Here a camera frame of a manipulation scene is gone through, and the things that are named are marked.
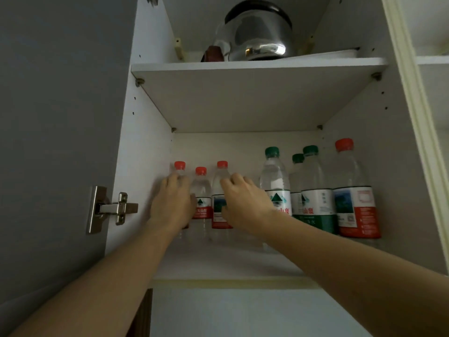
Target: plastic bottle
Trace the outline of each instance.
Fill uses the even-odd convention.
[[[176,172],[180,175],[180,176],[184,176],[185,175],[185,162],[183,161],[176,161],[175,162],[175,169]],[[185,226],[177,235],[176,239],[182,242],[185,242],[187,239],[187,229],[188,229],[188,224],[187,226]]]
[[[373,189],[354,157],[351,138],[335,142],[334,198],[340,235],[351,238],[380,238]]]
[[[228,163],[226,161],[218,161],[217,171],[212,182],[213,216],[210,230],[210,238],[215,243],[230,243],[233,238],[233,227],[221,215],[221,208],[226,205],[226,200],[220,180],[229,177]]]
[[[197,167],[195,179],[190,187],[190,192],[195,194],[197,201],[196,212],[190,220],[188,236],[191,243],[201,243],[207,240],[208,227],[212,222],[211,188],[206,178],[207,169]]]
[[[334,194],[318,159],[318,147],[307,146],[303,152],[305,157],[301,190],[303,214],[300,220],[323,231],[337,234]]]
[[[293,173],[289,175],[291,213],[295,219],[300,220],[300,216],[303,214],[303,200],[301,197],[301,190],[303,189],[302,179],[304,177],[304,155],[294,154],[291,159],[293,161]]]
[[[291,215],[290,182],[284,164],[279,159],[278,147],[265,149],[266,161],[260,178],[261,189],[265,190],[280,212]],[[274,252],[266,243],[264,249]]]

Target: gray cabinet door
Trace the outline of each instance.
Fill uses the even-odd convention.
[[[86,270],[112,194],[137,0],[0,0],[0,303]]]

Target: hand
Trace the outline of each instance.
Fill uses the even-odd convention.
[[[190,195],[190,179],[176,172],[161,182],[150,209],[150,222],[166,226],[173,234],[187,226],[196,210],[195,195]]]
[[[257,235],[270,214],[277,212],[266,192],[249,178],[235,173],[220,183],[227,204],[222,215],[231,226]]]

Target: person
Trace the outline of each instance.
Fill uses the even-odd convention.
[[[449,336],[449,280],[277,211],[239,174],[223,216],[284,254],[373,336]],[[125,336],[165,250],[195,210],[190,180],[165,178],[139,234],[69,284],[11,337]]]

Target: bottle cap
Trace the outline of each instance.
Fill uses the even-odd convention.
[[[313,156],[318,155],[318,147],[317,146],[307,146],[303,149],[304,156]]]
[[[228,163],[227,163],[227,161],[218,161],[217,162],[217,167],[218,168],[227,168],[228,167]]]
[[[206,173],[207,173],[206,167],[197,167],[197,168],[195,169],[195,174],[197,174],[198,176],[199,176],[199,175],[205,176]]]
[[[175,169],[176,170],[185,170],[185,162],[183,162],[183,161],[176,161],[175,162]]]
[[[352,150],[354,149],[354,141],[351,138],[339,139],[335,142],[335,147],[337,148],[338,152]]]
[[[265,157],[279,157],[279,148],[278,147],[269,147],[265,149]]]
[[[303,163],[304,162],[304,155],[303,154],[294,154],[291,157],[293,164],[297,164],[297,163]]]

